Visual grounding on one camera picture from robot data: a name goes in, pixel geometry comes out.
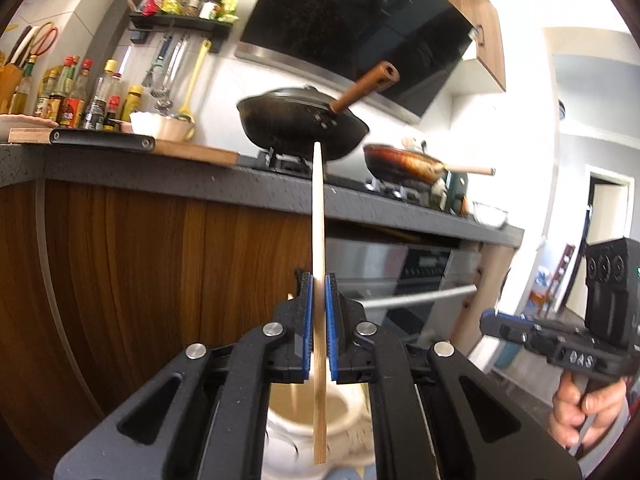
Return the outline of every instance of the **metal screw head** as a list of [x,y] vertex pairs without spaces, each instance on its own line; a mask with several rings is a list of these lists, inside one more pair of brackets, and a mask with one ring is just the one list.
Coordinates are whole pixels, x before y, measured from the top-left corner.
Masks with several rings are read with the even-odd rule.
[[363,321],[356,326],[356,332],[360,335],[374,335],[378,328],[369,321]]
[[433,351],[440,357],[451,357],[453,355],[454,348],[449,341],[438,341],[433,345]]
[[284,327],[280,323],[267,323],[262,327],[264,335],[269,337],[282,334]]
[[187,346],[186,354],[189,359],[200,359],[207,354],[207,347],[202,343],[194,343]]

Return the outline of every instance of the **oven handle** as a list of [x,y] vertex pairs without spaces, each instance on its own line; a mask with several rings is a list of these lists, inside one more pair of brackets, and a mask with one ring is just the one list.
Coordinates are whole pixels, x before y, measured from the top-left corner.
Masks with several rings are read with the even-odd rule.
[[475,285],[463,285],[448,290],[434,290],[433,292],[419,292],[418,294],[407,294],[405,296],[393,296],[391,298],[375,298],[373,300],[355,300],[365,309],[372,308],[404,308],[414,306],[427,301],[448,300],[460,296],[473,294],[478,288]]

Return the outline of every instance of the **doorway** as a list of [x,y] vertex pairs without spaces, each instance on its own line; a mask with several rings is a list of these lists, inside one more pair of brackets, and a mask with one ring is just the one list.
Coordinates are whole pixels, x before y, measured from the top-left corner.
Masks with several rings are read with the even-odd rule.
[[582,239],[574,271],[560,303],[584,319],[587,304],[586,261],[588,244],[628,237],[634,206],[635,181],[612,171],[587,166],[589,192]]

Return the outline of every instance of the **black glass range hood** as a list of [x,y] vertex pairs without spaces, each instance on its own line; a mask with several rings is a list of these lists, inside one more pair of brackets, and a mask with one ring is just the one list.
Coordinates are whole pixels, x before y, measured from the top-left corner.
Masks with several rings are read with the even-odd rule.
[[258,0],[236,55],[338,85],[387,60],[401,79],[374,101],[415,122],[460,61],[471,31],[447,0]]

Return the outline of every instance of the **blue gripper pad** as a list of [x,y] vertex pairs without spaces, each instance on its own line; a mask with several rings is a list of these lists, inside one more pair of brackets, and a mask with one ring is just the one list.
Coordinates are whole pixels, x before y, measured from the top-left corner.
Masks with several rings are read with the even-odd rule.
[[312,336],[312,315],[313,315],[313,303],[314,303],[314,279],[311,274],[307,273],[306,279],[306,298],[305,298],[305,325],[302,334],[302,375],[306,381],[309,378],[309,370],[311,370],[311,349],[313,347]]
[[329,370],[331,380],[338,380],[338,339],[335,330],[334,294],[331,288],[331,279],[324,277],[324,308],[326,311],[326,350],[329,356]]

